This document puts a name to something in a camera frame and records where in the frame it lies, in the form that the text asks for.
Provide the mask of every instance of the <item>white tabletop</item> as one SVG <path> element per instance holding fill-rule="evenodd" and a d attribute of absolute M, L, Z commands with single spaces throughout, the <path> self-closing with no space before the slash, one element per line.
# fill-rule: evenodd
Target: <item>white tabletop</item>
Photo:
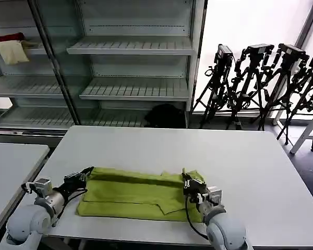
<path fill-rule="evenodd" d="M 22 198 L 21 184 L 38 173 L 46 145 L 0 143 L 0 228 Z"/>
<path fill-rule="evenodd" d="M 269 132 L 72 127 L 39 176 L 56 186 L 89 166 L 155 174 L 196 169 L 222 189 L 222 203 L 245 223 L 253 246 L 313 246 L 313 197 Z M 209 244 L 187 222 L 79 217 L 78 202 L 67 206 L 50 235 Z"/>

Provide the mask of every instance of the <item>gray floor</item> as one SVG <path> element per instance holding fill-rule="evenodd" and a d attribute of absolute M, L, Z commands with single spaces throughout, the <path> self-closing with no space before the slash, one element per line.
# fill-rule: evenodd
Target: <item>gray floor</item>
<path fill-rule="evenodd" d="M 257 125 L 250 124 L 248 121 L 246 122 L 246 120 L 243 120 L 243 119 L 242 121 L 243 121 L 244 130 L 256 130 L 257 129 Z M 198 128 L 198 127 L 199 127 L 199 123 L 197 120 L 194 120 L 190 124 L 190 128 Z M 225 119 L 217 117 L 216 119 L 213 120 L 213 122 L 204 126 L 204 129 L 224 130 Z M 270 125 L 270 123 L 265 125 L 265 129 L 266 131 L 272 132 L 275 136 L 277 136 L 278 133 L 280 132 L 280 128 L 278 126 L 272 126 Z M 297 139 L 302 134 L 304 129 L 305 129 L 305 126 L 290 126 L 289 138 L 293 144 L 297 141 Z M 313 196 L 313 152 L 310 151 L 312 141 L 306 140 L 305 143 L 302 145 L 302 147 L 299 149 L 299 151 L 295 155 L 292 155 L 289 153 L 290 149 L 292 148 L 291 144 L 284 145 L 285 135 L 283 135 L 280 138 L 279 142 Z"/>

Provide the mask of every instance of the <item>cream cloth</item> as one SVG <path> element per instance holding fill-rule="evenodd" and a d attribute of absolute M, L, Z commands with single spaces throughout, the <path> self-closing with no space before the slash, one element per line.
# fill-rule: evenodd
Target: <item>cream cloth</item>
<path fill-rule="evenodd" d="M 0 42 L 0 54 L 7 65 L 29 61 L 23 50 L 21 41 L 17 40 Z"/>

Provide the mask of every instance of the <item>white metal shelf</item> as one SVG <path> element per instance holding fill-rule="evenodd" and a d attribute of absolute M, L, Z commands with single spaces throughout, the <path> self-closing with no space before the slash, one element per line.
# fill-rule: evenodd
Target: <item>white metal shelf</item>
<path fill-rule="evenodd" d="M 147 123 L 146 114 L 147 111 L 141 110 L 101 109 L 89 125 L 140 128 Z"/>
<path fill-rule="evenodd" d="M 63 98 L 54 76 L 2 76 L 0 97 Z"/>
<path fill-rule="evenodd" d="M 46 51 L 44 49 L 43 43 L 41 41 L 37 40 L 31 40 L 36 43 L 36 45 L 25 48 L 24 51 L 26 55 L 46 55 Z"/>
<path fill-rule="evenodd" d="M 80 98 L 185 102 L 189 96 L 187 82 L 183 78 L 96 77 Z"/>
<path fill-rule="evenodd" d="M 0 128 L 68 129 L 73 125 L 68 108 L 13 107 L 0 116 Z"/>
<path fill-rule="evenodd" d="M 187 55 L 194 53 L 186 36 L 86 36 L 67 49 L 88 55 Z"/>

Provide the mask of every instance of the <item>green towel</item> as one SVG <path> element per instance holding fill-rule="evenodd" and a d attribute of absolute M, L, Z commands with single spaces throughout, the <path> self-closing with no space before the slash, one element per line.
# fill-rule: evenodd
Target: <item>green towel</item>
<path fill-rule="evenodd" d="M 197 171 L 188 174 L 204 181 Z M 187 221 L 181 174 L 94 168 L 87 189 L 77 208 L 80 216 Z M 188 208 L 191 221 L 201 222 L 195 205 Z"/>

